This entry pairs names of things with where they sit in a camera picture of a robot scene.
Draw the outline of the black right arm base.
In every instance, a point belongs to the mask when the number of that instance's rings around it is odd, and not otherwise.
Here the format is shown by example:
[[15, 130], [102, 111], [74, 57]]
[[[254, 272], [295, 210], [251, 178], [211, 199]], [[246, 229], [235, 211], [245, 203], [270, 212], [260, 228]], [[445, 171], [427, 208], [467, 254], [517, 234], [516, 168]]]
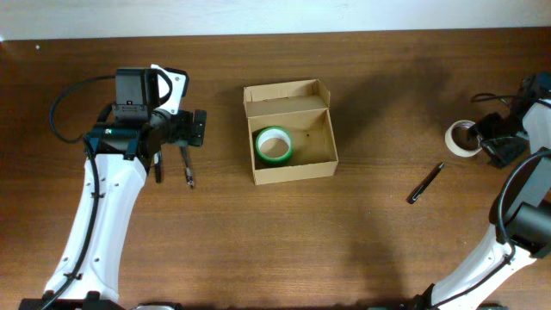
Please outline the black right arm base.
[[[369, 306], [362, 307], [365, 310], [436, 310], [436, 307], [432, 307], [424, 297], [416, 296], [413, 300], [407, 303], [400, 303], [392, 306]], [[506, 306], [499, 304], [483, 304], [476, 308], [476, 310], [509, 310]]]

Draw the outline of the green tape roll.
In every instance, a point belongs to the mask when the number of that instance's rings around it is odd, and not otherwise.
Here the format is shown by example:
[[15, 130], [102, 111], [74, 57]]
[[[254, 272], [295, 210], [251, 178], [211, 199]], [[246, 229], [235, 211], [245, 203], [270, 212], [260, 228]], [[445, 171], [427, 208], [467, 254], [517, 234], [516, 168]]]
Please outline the green tape roll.
[[286, 165], [293, 155], [293, 139], [283, 127], [266, 127], [257, 135], [255, 150], [264, 165], [281, 167]]

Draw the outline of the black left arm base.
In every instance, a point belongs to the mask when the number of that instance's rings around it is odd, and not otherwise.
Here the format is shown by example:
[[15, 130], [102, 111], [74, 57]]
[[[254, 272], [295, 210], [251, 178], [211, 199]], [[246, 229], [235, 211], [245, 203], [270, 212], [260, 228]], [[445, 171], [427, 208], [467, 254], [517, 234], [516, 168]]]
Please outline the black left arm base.
[[[53, 297], [53, 294], [44, 293], [41, 298], [24, 298], [18, 307], [19, 310], [40, 310]], [[49, 309], [52, 310], [125, 310], [111, 300], [101, 298], [99, 292], [90, 291], [83, 299], [57, 299]]]

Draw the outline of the black pen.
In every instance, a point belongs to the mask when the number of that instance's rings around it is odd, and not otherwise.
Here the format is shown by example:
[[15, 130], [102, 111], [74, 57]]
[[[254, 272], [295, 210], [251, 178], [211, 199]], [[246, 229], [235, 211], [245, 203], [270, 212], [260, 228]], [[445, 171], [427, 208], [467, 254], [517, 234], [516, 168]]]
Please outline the black pen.
[[425, 179], [409, 194], [406, 201], [409, 204], [414, 204], [418, 198], [424, 193], [436, 176], [441, 172], [445, 166], [444, 162], [437, 164], [432, 171], [425, 177]]

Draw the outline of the white masking tape roll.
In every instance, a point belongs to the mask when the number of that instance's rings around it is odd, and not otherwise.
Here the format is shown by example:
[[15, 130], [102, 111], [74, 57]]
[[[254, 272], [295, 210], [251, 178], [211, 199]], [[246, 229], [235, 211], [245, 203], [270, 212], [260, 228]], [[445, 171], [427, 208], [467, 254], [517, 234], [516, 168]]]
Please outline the white masking tape roll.
[[477, 145], [477, 148], [474, 150], [468, 150], [465, 148], [460, 147], [453, 139], [452, 133], [453, 130], [456, 128], [461, 129], [469, 129], [475, 124], [474, 121], [469, 120], [460, 120], [453, 123], [444, 134], [444, 141], [448, 149], [454, 153], [454, 155], [462, 157], [462, 158], [471, 158], [475, 155], [477, 155], [481, 150], [482, 147], [480, 145]]

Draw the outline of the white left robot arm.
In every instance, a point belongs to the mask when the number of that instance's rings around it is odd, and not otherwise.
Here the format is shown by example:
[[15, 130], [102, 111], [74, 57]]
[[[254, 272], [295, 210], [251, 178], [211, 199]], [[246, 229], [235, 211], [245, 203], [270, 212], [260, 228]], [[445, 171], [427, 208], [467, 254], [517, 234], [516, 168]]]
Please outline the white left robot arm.
[[40, 309], [116, 309], [121, 254], [134, 204], [149, 174], [162, 181], [162, 147], [183, 158], [204, 141], [207, 113], [180, 107], [186, 71], [160, 65], [120, 68], [116, 98], [87, 133], [84, 185], [61, 260], [37, 301]]

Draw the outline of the brown cardboard box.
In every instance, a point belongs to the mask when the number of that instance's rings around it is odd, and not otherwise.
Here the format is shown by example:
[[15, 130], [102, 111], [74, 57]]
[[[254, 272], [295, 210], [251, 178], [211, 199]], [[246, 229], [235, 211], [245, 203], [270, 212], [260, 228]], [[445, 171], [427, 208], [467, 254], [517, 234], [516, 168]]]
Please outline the brown cardboard box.
[[[244, 108], [256, 185], [329, 177], [338, 164], [330, 115], [330, 91], [318, 79], [244, 88]], [[255, 150], [257, 135], [266, 127], [283, 127], [294, 151], [281, 167], [264, 165]]]

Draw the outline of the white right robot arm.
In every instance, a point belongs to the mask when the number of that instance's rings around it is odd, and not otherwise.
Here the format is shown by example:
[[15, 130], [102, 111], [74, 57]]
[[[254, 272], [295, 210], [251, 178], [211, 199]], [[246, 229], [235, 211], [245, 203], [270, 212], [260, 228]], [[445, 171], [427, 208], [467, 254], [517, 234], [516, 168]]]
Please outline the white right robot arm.
[[497, 168], [526, 158], [494, 200], [477, 247], [451, 274], [416, 295], [410, 309], [478, 309], [510, 276], [550, 253], [549, 73], [527, 76], [514, 95], [479, 93], [471, 100], [499, 100], [509, 113], [454, 123], [444, 138], [448, 149], [464, 158], [483, 151]]

